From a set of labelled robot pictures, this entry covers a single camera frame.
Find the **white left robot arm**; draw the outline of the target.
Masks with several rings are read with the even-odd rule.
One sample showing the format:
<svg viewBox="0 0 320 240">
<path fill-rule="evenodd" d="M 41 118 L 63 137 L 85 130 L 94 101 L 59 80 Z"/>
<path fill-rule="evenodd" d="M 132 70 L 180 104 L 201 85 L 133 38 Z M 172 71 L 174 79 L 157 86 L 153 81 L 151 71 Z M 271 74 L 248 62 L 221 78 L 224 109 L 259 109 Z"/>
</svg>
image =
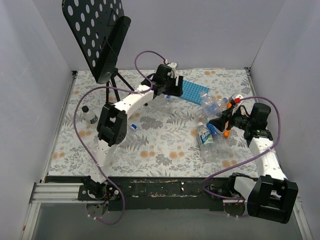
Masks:
<svg viewBox="0 0 320 240">
<path fill-rule="evenodd" d="M 98 167 L 103 168 L 113 161 L 116 145 L 126 138 L 128 119 L 140 107 L 160 95 L 183 95 L 184 78 L 177 75 L 177 66 L 176 62 L 160 64 L 151 83 L 144 80 L 136 89 L 137 93 L 130 93 L 119 102 L 107 103 L 102 107 L 97 124 L 98 148 L 95 161 Z"/>
</svg>

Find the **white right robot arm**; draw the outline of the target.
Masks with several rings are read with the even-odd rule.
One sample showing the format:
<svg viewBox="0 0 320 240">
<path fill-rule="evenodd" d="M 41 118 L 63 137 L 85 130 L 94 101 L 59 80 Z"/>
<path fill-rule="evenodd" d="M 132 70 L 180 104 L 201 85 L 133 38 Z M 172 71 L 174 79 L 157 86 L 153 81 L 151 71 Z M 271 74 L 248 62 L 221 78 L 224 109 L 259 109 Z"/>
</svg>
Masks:
<svg viewBox="0 0 320 240">
<path fill-rule="evenodd" d="M 257 179 L 243 173 L 233 173 L 222 189 L 221 199 L 243 200 L 249 216 L 281 224 L 290 220 L 298 195 L 298 185 L 288 180 L 278 161 L 275 147 L 280 138 L 273 138 L 267 129 L 271 109 L 276 105 L 256 102 L 251 112 L 236 97 L 222 111 L 222 116 L 209 121 L 218 130 L 230 130 L 233 127 L 243 131 L 243 137 L 253 158 L 258 173 Z"/>
</svg>

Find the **clear bottle pocari cap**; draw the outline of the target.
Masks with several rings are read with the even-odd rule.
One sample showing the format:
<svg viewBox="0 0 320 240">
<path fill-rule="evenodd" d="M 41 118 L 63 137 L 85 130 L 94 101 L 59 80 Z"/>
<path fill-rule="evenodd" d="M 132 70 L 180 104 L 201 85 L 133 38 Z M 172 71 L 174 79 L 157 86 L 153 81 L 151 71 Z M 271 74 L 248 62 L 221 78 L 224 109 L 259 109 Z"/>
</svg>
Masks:
<svg viewBox="0 0 320 240">
<path fill-rule="evenodd" d="M 201 98 L 201 106 L 203 108 L 204 113 L 212 119 L 219 118 L 222 115 L 220 107 L 218 103 L 213 100 L 208 93 L 205 91 L 200 92 Z"/>
</svg>

